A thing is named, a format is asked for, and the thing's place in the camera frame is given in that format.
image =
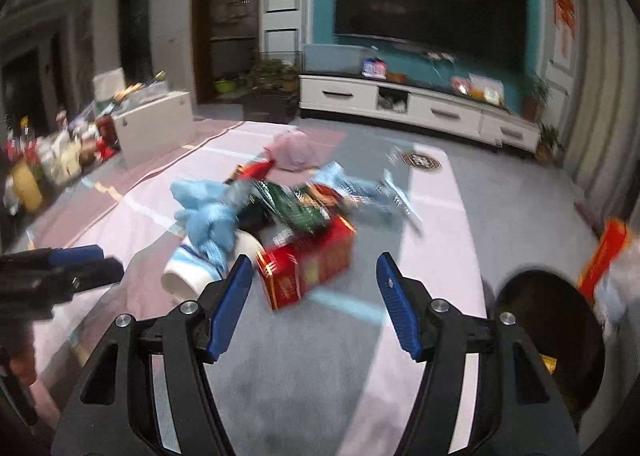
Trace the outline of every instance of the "green plant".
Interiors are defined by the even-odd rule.
[[[558,139],[558,129],[553,125],[540,124],[540,145],[549,147],[552,149],[557,145],[558,149],[564,151],[564,147]]]
[[[261,90],[284,90],[285,82],[296,76],[296,70],[279,58],[261,58],[250,74],[251,85]]]
[[[542,107],[546,107],[549,98],[549,85],[536,74],[527,79],[527,91]]]

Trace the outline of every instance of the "potted plant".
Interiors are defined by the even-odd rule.
[[[556,158],[554,149],[564,151],[562,144],[558,141],[558,129],[553,125],[540,124],[540,142],[536,149],[536,161],[540,165],[551,165]]]
[[[260,58],[249,74],[243,100],[246,119],[288,123],[298,111],[298,72],[279,58]]]
[[[549,98],[549,85],[536,74],[527,79],[527,94],[522,103],[522,117],[527,121],[538,121]]]

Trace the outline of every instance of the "doorway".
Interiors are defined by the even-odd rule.
[[[35,136],[47,136],[49,123],[42,101],[38,50],[14,58],[2,67],[2,96],[7,129],[17,136],[20,120],[27,116]]]
[[[149,38],[149,0],[118,0],[120,63],[127,86],[153,76]]]
[[[198,103],[237,100],[258,55],[258,0],[192,0],[191,9]]]

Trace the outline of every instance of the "clutter of items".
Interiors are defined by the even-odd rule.
[[[350,177],[335,162],[317,167],[308,137],[295,130],[276,137],[264,157],[238,166],[224,183],[174,182],[172,195],[183,206],[175,219],[186,238],[165,268],[164,289],[176,301],[195,299],[244,253],[260,273],[270,308],[279,310],[350,266],[359,211],[405,216],[420,229],[388,170],[368,181]],[[316,171],[289,187],[268,181],[271,169]],[[270,240],[256,239],[274,227],[279,232]]]
[[[119,68],[94,78],[95,100],[69,121],[66,110],[56,116],[57,130],[36,137],[27,116],[19,132],[8,131],[9,161],[4,206],[12,216],[36,214],[81,175],[120,151],[113,116],[169,94],[161,71],[145,84],[127,87]]]

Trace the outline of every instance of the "blue towel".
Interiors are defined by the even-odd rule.
[[[238,191],[234,185],[204,180],[180,180],[171,185],[174,199],[184,207],[175,213],[175,219],[186,229],[198,256],[209,261],[219,279],[226,276],[226,257],[236,243],[238,208],[225,201],[225,194]]]

